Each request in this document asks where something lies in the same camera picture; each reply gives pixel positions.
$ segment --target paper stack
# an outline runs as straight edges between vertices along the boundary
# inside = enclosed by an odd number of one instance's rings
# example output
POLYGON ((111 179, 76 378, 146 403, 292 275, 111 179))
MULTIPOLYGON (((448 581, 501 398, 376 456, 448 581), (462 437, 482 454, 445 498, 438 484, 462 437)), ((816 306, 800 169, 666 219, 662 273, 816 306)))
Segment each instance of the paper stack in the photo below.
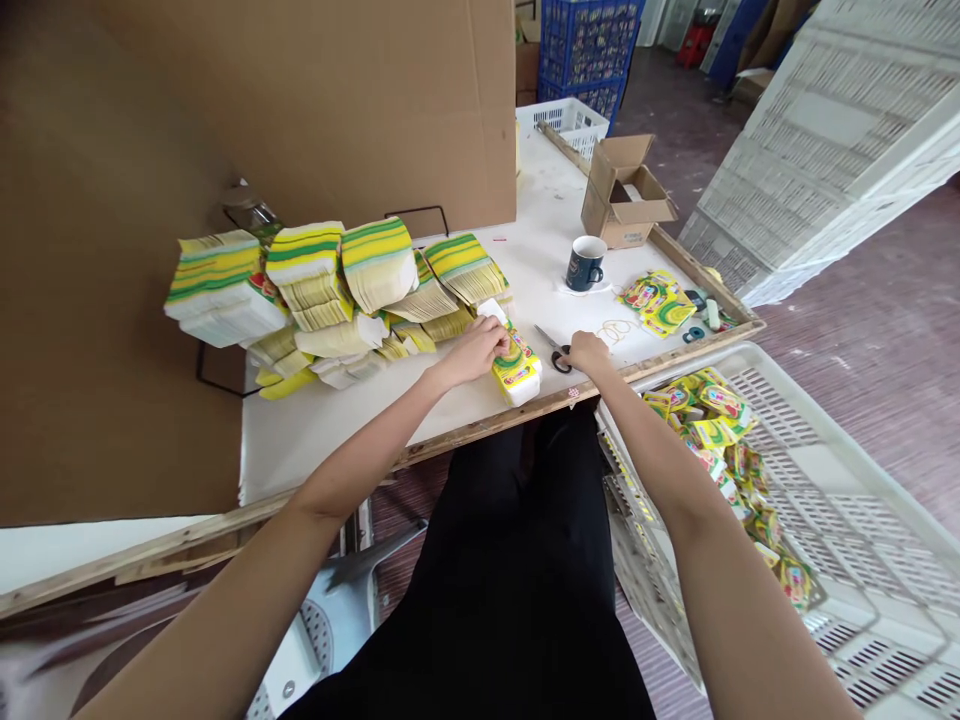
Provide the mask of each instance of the paper stack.
POLYGON ((355 382, 367 380, 387 366, 387 361, 375 352, 325 358, 310 366, 316 377, 337 390, 344 390, 355 382))
POLYGON ((410 357, 410 351, 407 350, 406 345, 393 333, 387 335, 387 337, 383 339, 383 347, 374 352, 379 353, 387 362, 396 362, 402 358, 410 357))
POLYGON ((260 367, 269 368, 282 378, 296 375, 313 361, 297 349, 292 326, 261 338, 250 345, 247 352, 260 367))
POLYGON ((305 332, 353 318, 353 298, 341 276, 342 235, 342 223, 313 223, 281 230, 270 246, 267 275, 305 332))
POLYGON ((383 345, 389 330, 384 318, 354 313, 353 320, 339 325, 294 334, 300 352, 323 358, 366 353, 383 345))
POLYGON ((180 251, 163 310, 184 332, 220 348, 286 325, 260 244, 246 230, 180 240, 180 251))
POLYGON ((417 289, 417 261, 410 233, 400 218, 348 231, 340 253, 350 292, 365 313, 399 302, 417 289))
POLYGON ((422 325, 411 322, 401 322, 393 324, 393 332, 397 334, 407 352, 411 355, 419 355, 422 352, 431 353, 437 351, 436 343, 427 335, 427 331, 422 325))
POLYGON ((414 250, 413 254, 417 261, 420 284, 403 300, 387 306, 386 309, 411 322, 435 320, 441 315, 454 312, 457 309, 456 299, 437 280, 423 253, 414 250))
POLYGON ((442 240, 423 251, 444 285, 468 305, 477 305, 507 289, 506 279, 471 234, 442 240))
POLYGON ((434 342, 443 342, 463 335, 467 326, 473 322, 473 315, 463 305, 455 312, 423 323, 423 329, 434 342))

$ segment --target floor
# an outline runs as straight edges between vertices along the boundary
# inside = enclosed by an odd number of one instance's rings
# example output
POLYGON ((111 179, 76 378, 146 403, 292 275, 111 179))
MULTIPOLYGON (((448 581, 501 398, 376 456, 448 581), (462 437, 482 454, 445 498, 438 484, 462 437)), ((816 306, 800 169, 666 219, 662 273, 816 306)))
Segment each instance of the floor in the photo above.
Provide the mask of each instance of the floor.
MULTIPOLYGON (((648 165, 668 188, 679 234, 743 125, 745 113, 712 101, 713 87, 670 55, 638 51, 614 134, 654 133, 648 165)), ((759 344, 948 531, 960 537, 960 194, 931 196, 794 293, 759 308, 759 344)), ((380 537, 428 517, 449 458, 398 474, 374 495, 380 537)), ((381 566, 383 612, 399 602, 419 553, 411 543, 381 566)), ((706 701, 660 649, 625 600, 618 616, 657 709, 710 717, 706 701)))

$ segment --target cardboard sheet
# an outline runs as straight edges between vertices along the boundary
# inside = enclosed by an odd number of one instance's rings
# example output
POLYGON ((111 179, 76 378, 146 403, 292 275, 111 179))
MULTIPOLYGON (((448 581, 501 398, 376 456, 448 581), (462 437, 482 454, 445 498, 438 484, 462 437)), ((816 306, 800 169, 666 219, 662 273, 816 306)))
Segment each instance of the cardboard sheet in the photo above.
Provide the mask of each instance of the cardboard sheet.
POLYGON ((97 5, 287 225, 426 205, 451 229, 515 218, 509 3, 97 5))
POLYGON ((230 166, 75 3, 4 21, 0 525, 229 510, 241 403, 162 305, 230 166))

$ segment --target coffee mug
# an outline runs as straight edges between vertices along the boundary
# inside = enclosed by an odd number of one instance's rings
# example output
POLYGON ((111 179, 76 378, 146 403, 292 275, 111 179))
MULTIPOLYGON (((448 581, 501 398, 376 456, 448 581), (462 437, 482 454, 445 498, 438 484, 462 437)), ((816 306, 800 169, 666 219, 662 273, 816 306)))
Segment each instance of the coffee mug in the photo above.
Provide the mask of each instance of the coffee mug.
POLYGON ((570 263, 567 265, 567 287, 576 292, 586 292, 591 285, 603 280, 603 254, 607 244, 593 235, 581 235, 573 241, 570 263))

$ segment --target small cardboard box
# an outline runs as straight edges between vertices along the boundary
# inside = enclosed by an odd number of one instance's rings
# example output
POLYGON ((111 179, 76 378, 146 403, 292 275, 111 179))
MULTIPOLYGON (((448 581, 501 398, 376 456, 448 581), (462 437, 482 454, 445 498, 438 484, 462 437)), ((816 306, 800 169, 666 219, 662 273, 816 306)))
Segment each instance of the small cardboard box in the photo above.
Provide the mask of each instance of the small cardboard box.
POLYGON ((677 219, 677 206, 643 164, 653 135, 605 138, 593 149, 580 220, 607 247, 641 245, 658 222, 677 219))

